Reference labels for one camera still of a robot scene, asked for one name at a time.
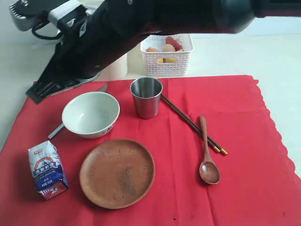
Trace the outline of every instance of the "plastic basket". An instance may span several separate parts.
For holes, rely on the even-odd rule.
[[[167,36],[151,35],[143,40],[140,45],[142,51],[143,64],[145,74],[148,76],[180,76],[184,75],[188,69],[188,63],[191,52],[193,51],[193,44],[190,34],[175,34],[169,35],[173,37],[183,46],[183,52],[146,52],[148,47],[153,47],[161,50],[166,44],[165,38]],[[159,59],[171,58],[174,63],[159,63]]]

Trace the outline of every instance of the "white tabletop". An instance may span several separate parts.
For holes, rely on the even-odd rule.
[[[301,35],[194,39],[185,77],[248,74],[259,80],[264,101],[301,177]],[[25,92],[40,76],[53,46],[0,46],[0,149]],[[143,76],[138,47],[128,53],[125,79]]]

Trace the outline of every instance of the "knife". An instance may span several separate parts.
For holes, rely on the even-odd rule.
[[[108,88],[108,84],[105,84],[104,86],[102,86],[97,92],[105,92]],[[64,128],[64,124],[62,123],[61,125],[59,125],[52,133],[49,134],[48,139],[52,139],[56,134],[58,134],[63,128]]]

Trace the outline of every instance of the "wooden chopstick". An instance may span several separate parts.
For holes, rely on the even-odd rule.
[[[161,94],[161,99],[167,103],[173,111],[175,111],[192,129],[194,129],[200,136],[202,136],[202,130],[195,124],[184,112],[177,108],[170,100],[168,100],[163,94]],[[213,141],[208,136],[208,144],[217,153],[222,152],[224,155],[228,153],[221,148],[215,141]]]

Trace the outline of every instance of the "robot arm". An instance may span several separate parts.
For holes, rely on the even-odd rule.
[[[60,39],[26,93],[39,103],[93,80],[151,34],[238,33],[256,17],[301,16],[301,0],[105,0],[91,15],[77,0],[19,0],[10,11],[19,30]],[[37,33],[48,23],[57,36]]]

